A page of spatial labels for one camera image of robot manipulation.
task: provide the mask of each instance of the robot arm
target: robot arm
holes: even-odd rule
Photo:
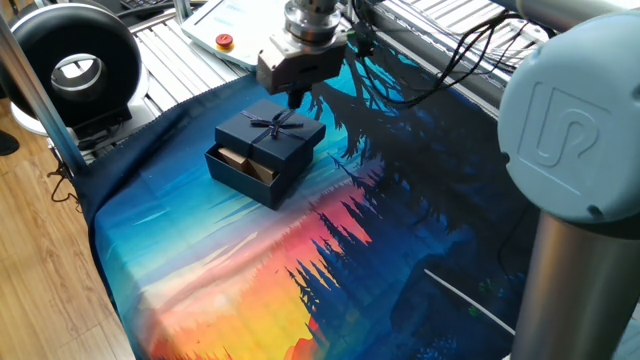
[[[257,78],[269,94],[286,92],[298,108],[315,83],[340,73],[347,46],[337,0],[291,0],[285,24],[271,35],[258,57]]]
[[[543,210],[511,360],[611,359],[640,296],[640,13],[608,0],[493,1],[563,32],[516,70],[500,106],[507,169]],[[323,28],[314,42],[304,21],[334,14],[323,4],[287,5],[297,15],[260,54],[270,93],[300,97],[337,75],[344,40],[334,27],[335,40]],[[608,13],[620,14],[598,17]]]

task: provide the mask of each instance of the table cloth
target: table cloth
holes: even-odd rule
[[[277,211],[211,179],[217,124],[252,77],[163,114],[75,180],[95,260],[141,359],[502,359],[537,210],[496,123],[390,49],[347,51],[297,111],[327,126]],[[87,185],[87,178],[93,182]]]

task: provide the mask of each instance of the dark blue gift box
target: dark blue gift box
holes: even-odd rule
[[[247,108],[245,112],[271,121],[283,110],[285,108],[280,105],[269,100],[261,100]],[[289,166],[298,167],[297,162],[300,161],[299,158],[302,157],[305,149],[313,148],[324,139],[324,124],[298,113],[294,113],[283,127],[298,124],[302,126],[282,128],[275,137],[268,134],[256,141],[264,136],[269,128],[252,126],[251,118],[240,113],[216,127],[216,142],[262,166],[282,172]]]
[[[279,105],[262,100],[219,125],[216,143],[205,154],[211,177],[265,206],[276,208],[311,163],[313,148],[325,135],[324,124],[285,111]],[[219,152],[222,147],[276,171],[273,182],[266,184],[227,164]]]

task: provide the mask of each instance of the wooden floor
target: wooden floor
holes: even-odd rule
[[[6,100],[0,130],[21,145],[0,156],[0,360],[133,359],[82,215],[74,201],[50,200],[57,163],[45,138],[23,130]]]

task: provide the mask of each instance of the metal pole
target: metal pole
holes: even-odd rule
[[[565,32],[596,16],[629,10],[608,0],[491,0],[526,19]]]
[[[85,168],[86,162],[4,19],[0,19],[0,60],[42,122],[69,170],[76,174]]]
[[[174,0],[176,7],[176,22],[180,25],[187,20],[187,18],[193,15],[191,10],[191,1],[189,0]]]
[[[609,360],[640,297],[640,241],[540,218],[511,360]]]

